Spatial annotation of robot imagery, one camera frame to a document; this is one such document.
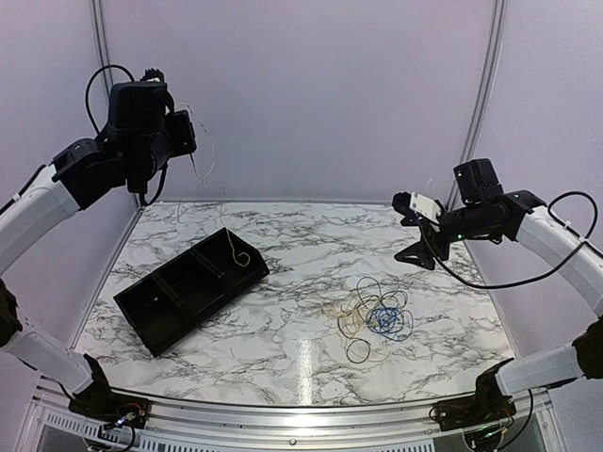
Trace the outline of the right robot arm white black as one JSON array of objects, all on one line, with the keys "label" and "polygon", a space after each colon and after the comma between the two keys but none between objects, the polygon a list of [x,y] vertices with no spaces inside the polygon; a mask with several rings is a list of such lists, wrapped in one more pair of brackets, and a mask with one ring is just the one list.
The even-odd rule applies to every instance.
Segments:
[{"label": "right robot arm white black", "polygon": [[[555,214],[552,203],[527,190],[507,192],[487,158],[454,169],[463,205],[446,209],[416,192],[394,195],[401,225],[416,226],[420,239],[399,251],[399,262],[434,269],[449,256],[451,244],[464,240],[498,244],[509,239],[539,256],[602,315],[602,252],[588,234],[579,234]],[[597,320],[570,344],[499,364],[476,379],[476,398],[491,404],[539,387],[555,388],[577,379],[602,377],[602,322]]]}]

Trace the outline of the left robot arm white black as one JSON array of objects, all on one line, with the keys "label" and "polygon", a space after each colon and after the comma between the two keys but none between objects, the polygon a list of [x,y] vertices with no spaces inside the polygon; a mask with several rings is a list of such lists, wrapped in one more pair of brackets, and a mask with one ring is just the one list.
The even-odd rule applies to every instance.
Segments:
[{"label": "left robot arm white black", "polygon": [[[144,197],[149,181],[170,159],[196,150],[192,123],[178,110],[159,76],[112,87],[106,125],[94,138],[81,138],[40,166],[24,189],[1,209],[1,269],[7,271],[61,222],[124,186]],[[54,379],[74,405],[112,402],[100,364],[68,349],[36,328],[15,296],[1,288],[1,349]]]}]

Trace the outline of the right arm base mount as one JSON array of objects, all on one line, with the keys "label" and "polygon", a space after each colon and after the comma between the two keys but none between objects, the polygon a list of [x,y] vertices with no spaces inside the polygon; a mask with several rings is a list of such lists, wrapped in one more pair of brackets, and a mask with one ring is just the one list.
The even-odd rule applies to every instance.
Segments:
[{"label": "right arm base mount", "polygon": [[430,419],[439,425],[441,431],[450,431],[515,415],[513,397],[502,394],[496,381],[497,371],[510,361],[495,364],[479,374],[475,380],[475,391],[471,395],[435,402],[429,412]]}]

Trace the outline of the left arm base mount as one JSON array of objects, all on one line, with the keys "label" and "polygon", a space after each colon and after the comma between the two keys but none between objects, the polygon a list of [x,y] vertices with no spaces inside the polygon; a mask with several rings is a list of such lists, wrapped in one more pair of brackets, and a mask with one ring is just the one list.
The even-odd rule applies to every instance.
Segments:
[{"label": "left arm base mount", "polygon": [[147,398],[115,393],[110,388],[91,385],[70,397],[69,410],[110,424],[144,428],[151,402]]}]

